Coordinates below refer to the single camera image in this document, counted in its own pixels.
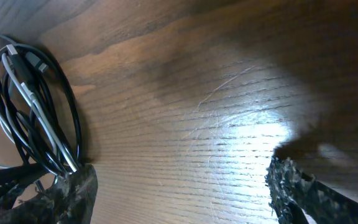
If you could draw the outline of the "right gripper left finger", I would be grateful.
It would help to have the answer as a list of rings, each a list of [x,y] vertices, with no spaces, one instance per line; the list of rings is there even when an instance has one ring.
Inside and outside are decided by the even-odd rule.
[[[90,224],[98,191],[96,171],[87,164],[44,192],[0,212],[0,223]]]

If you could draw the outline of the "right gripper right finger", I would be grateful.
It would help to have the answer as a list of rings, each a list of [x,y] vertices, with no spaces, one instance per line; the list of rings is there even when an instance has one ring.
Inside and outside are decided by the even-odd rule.
[[[290,158],[272,157],[265,176],[270,190],[269,206],[279,223],[358,224],[358,202],[297,169]]]

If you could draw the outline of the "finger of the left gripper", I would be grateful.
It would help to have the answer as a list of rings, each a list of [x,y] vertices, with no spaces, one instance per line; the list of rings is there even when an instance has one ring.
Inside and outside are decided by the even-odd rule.
[[[50,218],[50,205],[40,199],[13,207],[24,190],[46,173],[47,170],[39,164],[0,169],[0,218]]]

